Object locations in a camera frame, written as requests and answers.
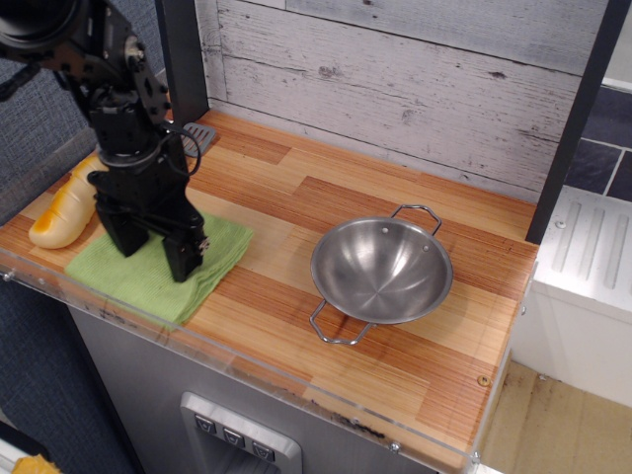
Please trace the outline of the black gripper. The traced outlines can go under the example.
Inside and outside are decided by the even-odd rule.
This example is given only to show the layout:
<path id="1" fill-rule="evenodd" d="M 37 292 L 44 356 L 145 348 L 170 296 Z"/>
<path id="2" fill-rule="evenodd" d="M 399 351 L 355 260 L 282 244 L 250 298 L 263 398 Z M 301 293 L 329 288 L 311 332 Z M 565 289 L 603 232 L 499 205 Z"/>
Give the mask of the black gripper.
<path id="1" fill-rule="evenodd" d="M 203 262 L 208 238 L 203 218 L 186 198 L 190 176 L 184 129 L 152 122 L 145 110 L 102 107 L 90 112 L 105 171 L 88 181 L 97 190 L 96 210 L 116 248 L 129 257 L 148 240 L 163 236 L 173 280 L 184 282 Z"/>

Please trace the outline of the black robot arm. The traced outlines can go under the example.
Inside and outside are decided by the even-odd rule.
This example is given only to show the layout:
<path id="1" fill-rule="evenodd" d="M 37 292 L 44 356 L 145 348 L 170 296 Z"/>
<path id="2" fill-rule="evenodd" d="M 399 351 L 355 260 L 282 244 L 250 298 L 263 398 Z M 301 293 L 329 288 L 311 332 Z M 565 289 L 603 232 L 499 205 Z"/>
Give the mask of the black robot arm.
<path id="1" fill-rule="evenodd" d="M 4 1 L 1 56 L 23 65 L 2 83 L 3 101 L 48 69 L 93 127 L 105 168 L 87 180 L 118 250 L 130 256 L 158 233 L 174 280 L 186 280 L 208 248 L 186 197 L 198 171 L 186 150 L 199 159 L 212 138 L 166 121 L 168 89 L 129 21 L 108 1 Z"/>

